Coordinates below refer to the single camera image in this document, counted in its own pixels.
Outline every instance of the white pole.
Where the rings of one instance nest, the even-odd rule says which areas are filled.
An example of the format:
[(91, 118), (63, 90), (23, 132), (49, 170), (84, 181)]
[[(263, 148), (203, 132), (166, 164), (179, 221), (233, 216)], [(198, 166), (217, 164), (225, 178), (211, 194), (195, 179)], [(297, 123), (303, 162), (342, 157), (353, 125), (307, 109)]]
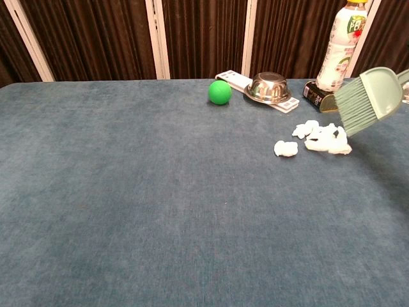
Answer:
[(4, 0), (42, 81), (55, 81), (44, 53), (19, 0)]
[(145, 0), (157, 79), (170, 79), (162, 0)]
[(362, 48), (365, 44), (366, 38), (368, 36), (369, 30), (371, 29), (372, 23), (375, 19), (376, 12), (378, 11), (380, 4), (381, 4), (381, 0), (369, 0), (367, 2), (367, 9), (369, 9), (368, 18), (366, 19), (364, 30), (359, 38), (358, 44), (352, 55), (350, 64), (348, 65), (348, 68), (346, 69), (346, 73), (345, 73), (346, 78), (350, 78), (352, 75), (353, 69), (355, 68), (355, 65), (357, 64), (357, 61), (360, 56), (360, 52), (362, 51)]
[(247, 13), (243, 44), (242, 75), (250, 76), (251, 54), (253, 49), (254, 26), (256, 24), (257, 0), (247, 0)]

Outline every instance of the fabric surface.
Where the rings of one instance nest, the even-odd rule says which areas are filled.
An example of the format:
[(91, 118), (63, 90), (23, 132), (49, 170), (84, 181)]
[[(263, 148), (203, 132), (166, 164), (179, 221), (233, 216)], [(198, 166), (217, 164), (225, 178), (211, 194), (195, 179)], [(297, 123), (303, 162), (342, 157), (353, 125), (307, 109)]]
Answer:
[(40, 75), (6, 4), (0, 1), (0, 88), (33, 81), (41, 81)]
[(345, 4), (345, 0), (258, 0), (250, 76), (278, 72), (286, 78), (316, 78), (332, 23)]
[(242, 69), (247, 0), (162, 0), (172, 79)]
[(211, 82), (0, 90), (0, 306), (407, 306), (408, 106), (338, 156)]
[(21, 0), (56, 81), (156, 79), (144, 0)]

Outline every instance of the curtain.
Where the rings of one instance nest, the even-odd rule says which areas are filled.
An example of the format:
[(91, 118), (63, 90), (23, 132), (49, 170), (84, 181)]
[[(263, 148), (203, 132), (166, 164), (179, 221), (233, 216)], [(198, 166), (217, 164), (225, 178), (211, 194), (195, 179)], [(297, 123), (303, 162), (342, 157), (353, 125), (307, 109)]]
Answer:
[(144, 0), (20, 0), (57, 81), (155, 79)]
[(316, 78), (332, 23), (345, 0), (258, 0), (251, 77), (271, 71)]
[(383, 0), (376, 12), (352, 76), (373, 67), (409, 68), (409, 1)]
[(173, 79), (241, 72), (247, 0), (162, 0)]
[(34, 81), (41, 81), (40, 75), (4, 1), (0, 1), (0, 88)]

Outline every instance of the white plastic bottle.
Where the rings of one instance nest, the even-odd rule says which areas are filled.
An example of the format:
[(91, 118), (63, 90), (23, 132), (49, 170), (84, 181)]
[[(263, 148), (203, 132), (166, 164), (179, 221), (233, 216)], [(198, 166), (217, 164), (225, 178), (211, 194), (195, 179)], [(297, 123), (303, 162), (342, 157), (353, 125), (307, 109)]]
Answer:
[(337, 91), (365, 26), (367, 0), (348, 0), (336, 15), (324, 63), (316, 84), (324, 91)]

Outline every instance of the metal bowl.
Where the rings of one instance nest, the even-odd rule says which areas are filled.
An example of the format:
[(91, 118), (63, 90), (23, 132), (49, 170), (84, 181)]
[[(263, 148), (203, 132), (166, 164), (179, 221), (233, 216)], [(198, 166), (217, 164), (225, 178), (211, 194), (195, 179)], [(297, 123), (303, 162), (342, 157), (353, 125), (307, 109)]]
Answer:
[(252, 100), (263, 104), (279, 104), (291, 97), (287, 80), (274, 72), (261, 72), (245, 87), (244, 93)]

